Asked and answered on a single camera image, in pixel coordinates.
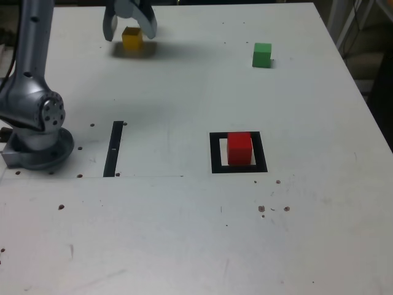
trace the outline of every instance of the white table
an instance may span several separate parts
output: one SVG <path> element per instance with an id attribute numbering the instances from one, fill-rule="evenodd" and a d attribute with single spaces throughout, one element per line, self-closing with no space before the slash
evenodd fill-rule
<path id="1" fill-rule="evenodd" d="M 83 149 L 0 162 L 0 294 L 392 294 L 393 156 L 312 4 L 156 7 L 146 59 L 112 55 L 135 22 L 106 42 L 103 12 L 55 9 L 47 82 Z M 212 175 L 209 132 L 245 130 L 268 173 Z"/>

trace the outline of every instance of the red cube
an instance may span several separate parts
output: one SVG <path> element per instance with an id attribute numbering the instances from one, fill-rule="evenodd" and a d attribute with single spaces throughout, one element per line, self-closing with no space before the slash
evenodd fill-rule
<path id="1" fill-rule="evenodd" d="M 249 132 L 228 133 L 228 165 L 251 164 L 252 143 Z"/>

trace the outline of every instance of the cube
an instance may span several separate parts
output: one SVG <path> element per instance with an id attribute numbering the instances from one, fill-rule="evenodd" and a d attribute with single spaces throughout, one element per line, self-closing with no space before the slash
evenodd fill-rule
<path id="1" fill-rule="evenodd" d="M 125 50 L 141 50 L 143 45 L 142 31 L 140 28 L 126 27 L 122 34 L 123 47 Z"/>
<path id="2" fill-rule="evenodd" d="M 252 66 L 255 68 L 270 68 L 271 66 L 271 44 L 255 43 L 252 56 Z"/>
<path id="3" fill-rule="evenodd" d="M 228 165 L 247 166 L 251 164 L 252 143 L 249 132 L 228 133 Z"/>

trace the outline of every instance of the green cube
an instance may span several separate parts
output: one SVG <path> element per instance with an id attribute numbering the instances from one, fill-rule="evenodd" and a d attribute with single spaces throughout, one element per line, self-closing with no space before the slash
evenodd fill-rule
<path id="1" fill-rule="evenodd" d="M 252 66 L 255 68 L 270 68 L 271 66 L 271 44 L 255 43 Z"/>

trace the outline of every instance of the yellow cube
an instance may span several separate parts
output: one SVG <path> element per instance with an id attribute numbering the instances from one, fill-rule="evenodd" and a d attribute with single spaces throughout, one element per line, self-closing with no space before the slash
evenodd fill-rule
<path id="1" fill-rule="evenodd" d="M 141 50 L 142 41 L 142 31 L 140 28 L 129 28 L 126 27 L 122 34 L 123 47 L 125 50 Z"/>

